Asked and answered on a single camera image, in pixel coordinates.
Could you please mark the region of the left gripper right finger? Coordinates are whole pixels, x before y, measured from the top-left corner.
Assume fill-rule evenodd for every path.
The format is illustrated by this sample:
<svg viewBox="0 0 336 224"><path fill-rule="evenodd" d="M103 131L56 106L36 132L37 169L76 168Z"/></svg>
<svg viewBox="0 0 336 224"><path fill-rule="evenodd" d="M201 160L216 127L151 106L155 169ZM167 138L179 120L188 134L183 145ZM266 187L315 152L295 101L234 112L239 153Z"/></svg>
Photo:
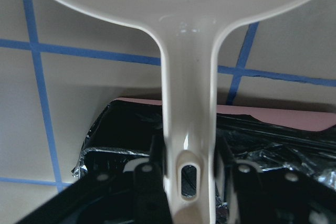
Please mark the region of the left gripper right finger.
<svg viewBox="0 0 336 224"><path fill-rule="evenodd" d="M216 137L216 215L226 223L265 223L259 165L236 159L224 137Z"/></svg>

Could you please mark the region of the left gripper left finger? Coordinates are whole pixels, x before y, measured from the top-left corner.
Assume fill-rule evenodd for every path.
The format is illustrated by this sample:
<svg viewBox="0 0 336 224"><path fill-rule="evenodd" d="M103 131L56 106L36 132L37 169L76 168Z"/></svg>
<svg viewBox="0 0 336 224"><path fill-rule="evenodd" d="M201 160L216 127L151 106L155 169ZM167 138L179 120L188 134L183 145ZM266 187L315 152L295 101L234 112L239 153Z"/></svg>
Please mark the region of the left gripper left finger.
<svg viewBox="0 0 336 224"><path fill-rule="evenodd" d="M172 223L163 178L166 148L163 135L152 136L149 160L134 170L134 222Z"/></svg>

